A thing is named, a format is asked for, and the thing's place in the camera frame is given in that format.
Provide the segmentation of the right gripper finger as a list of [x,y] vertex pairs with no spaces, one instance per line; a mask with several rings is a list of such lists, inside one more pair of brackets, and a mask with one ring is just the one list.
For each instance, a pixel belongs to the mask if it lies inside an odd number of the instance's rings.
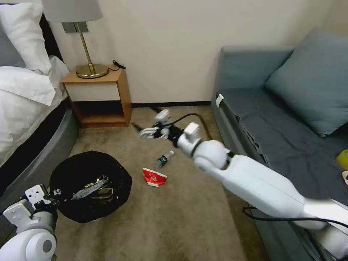
[[131,123],[142,138],[160,138],[161,130],[158,127],[142,128],[136,123]]
[[149,107],[151,110],[157,113],[155,116],[155,124],[154,126],[157,125],[165,125],[169,123],[169,110],[168,109],[162,109],[160,107]]

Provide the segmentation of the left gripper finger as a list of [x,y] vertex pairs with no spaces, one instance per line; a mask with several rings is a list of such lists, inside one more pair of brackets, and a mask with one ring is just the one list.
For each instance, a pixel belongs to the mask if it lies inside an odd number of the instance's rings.
[[71,191],[55,189],[48,194],[48,201],[50,201],[50,203],[64,203],[71,200],[72,197],[73,193]]

